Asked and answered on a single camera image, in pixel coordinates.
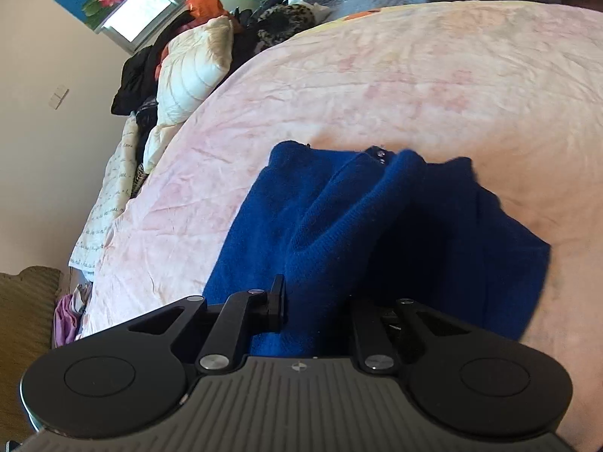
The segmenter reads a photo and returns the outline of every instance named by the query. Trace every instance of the bed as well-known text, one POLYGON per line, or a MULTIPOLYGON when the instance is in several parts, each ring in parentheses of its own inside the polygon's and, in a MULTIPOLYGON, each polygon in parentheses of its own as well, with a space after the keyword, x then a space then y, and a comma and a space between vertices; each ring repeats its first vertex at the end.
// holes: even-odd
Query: bed
POLYGON ((603 444, 603 15, 529 2, 428 3, 324 24, 241 67, 198 108, 114 221, 89 335, 203 293, 271 148, 411 148, 473 159, 552 246, 523 342, 574 382, 559 432, 603 444))

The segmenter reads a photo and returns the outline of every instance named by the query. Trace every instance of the wall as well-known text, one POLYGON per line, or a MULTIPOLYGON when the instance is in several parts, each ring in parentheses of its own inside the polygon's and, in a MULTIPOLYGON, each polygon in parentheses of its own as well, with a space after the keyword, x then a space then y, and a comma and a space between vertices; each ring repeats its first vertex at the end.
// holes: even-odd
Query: wall
POLYGON ((110 106, 128 54, 52 0, 0 0, 0 29, 0 272, 65 272, 124 127, 110 106))

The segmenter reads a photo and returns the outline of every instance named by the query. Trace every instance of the gray ribbed panel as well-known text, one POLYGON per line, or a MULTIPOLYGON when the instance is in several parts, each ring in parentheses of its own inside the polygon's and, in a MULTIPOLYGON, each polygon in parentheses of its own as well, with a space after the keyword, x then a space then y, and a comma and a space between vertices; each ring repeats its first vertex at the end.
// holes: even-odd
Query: gray ribbed panel
POLYGON ((348 359, 250 357, 228 376, 201 379, 163 423, 131 436, 85 441, 41 432, 19 452, 568 452, 553 435, 515 444, 461 438, 425 420, 393 379, 348 359))

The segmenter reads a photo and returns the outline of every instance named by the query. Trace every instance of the white pillow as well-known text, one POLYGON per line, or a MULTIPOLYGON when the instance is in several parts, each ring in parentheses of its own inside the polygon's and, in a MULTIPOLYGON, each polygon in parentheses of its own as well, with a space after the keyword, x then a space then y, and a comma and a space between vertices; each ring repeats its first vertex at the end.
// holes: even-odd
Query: white pillow
POLYGON ((168 44, 159 73, 157 125, 142 162, 145 173, 151 173, 182 124, 226 76, 232 44, 232 23, 226 16, 189 29, 168 44))

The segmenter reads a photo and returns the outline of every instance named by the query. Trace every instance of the leopard print fabric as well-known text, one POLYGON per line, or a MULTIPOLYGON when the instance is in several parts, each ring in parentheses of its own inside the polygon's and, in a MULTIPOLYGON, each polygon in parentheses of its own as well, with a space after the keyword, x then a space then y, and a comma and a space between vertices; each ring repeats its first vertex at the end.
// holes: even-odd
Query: leopard print fabric
POLYGON ((316 25, 316 19, 305 5, 275 5, 261 14, 257 23, 260 41, 266 47, 272 47, 311 29, 316 25))

